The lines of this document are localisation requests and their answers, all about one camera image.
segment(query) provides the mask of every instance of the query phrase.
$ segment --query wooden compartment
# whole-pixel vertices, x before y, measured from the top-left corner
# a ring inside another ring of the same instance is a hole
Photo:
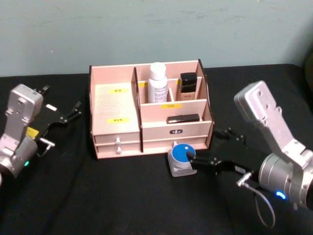
[[[213,119],[200,60],[168,62],[168,100],[148,103],[151,64],[91,66],[91,133],[99,159],[166,153],[174,142],[209,148]],[[195,99],[179,101],[179,78],[195,72]],[[168,117],[199,114],[200,121],[167,124]]]

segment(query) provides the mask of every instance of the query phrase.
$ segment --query white bottle cap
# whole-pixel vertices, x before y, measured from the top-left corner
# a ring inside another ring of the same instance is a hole
[[[164,63],[155,62],[150,66],[150,77],[152,80],[160,81],[165,78],[166,66]]]

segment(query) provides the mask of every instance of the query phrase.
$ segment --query drawer knob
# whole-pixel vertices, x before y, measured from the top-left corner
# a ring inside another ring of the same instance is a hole
[[[115,144],[121,144],[121,140],[119,139],[119,137],[116,137]]]
[[[117,154],[121,154],[122,153],[122,149],[121,147],[117,147],[117,151],[116,151]]]

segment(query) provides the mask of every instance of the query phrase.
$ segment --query blue circular object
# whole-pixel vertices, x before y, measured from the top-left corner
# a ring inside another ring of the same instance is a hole
[[[187,163],[189,162],[186,155],[187,152],[192,152],[193,154],[196,154],[196,151],[192,146],[186,143],[180,143],[175,145],[172,149],[172,156],[178,162]]]

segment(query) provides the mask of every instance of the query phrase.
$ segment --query light blue wall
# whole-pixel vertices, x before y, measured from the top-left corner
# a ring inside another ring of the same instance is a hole
[[[201,58],[292,63],[313,45],[313,0],[0,0],[0,76]]]

